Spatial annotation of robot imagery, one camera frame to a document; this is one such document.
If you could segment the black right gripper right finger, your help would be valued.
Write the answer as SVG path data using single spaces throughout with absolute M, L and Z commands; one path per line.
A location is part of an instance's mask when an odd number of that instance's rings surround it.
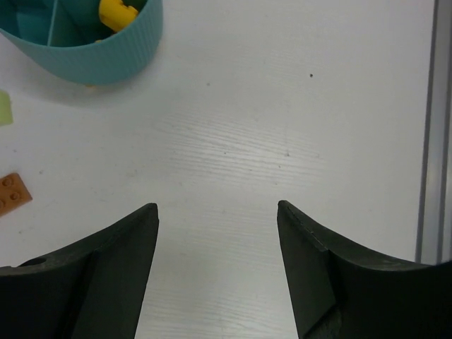
M 278 234 L 300 338 L 450 338 L 451 263 L 362 246 L 287 201 Z

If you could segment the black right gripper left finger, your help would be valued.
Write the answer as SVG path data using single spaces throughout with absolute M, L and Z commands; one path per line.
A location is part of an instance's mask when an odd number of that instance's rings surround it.
M 2 338 L 134 338 L 158 234 L 148 203 L 113 225 L 1 268 Z

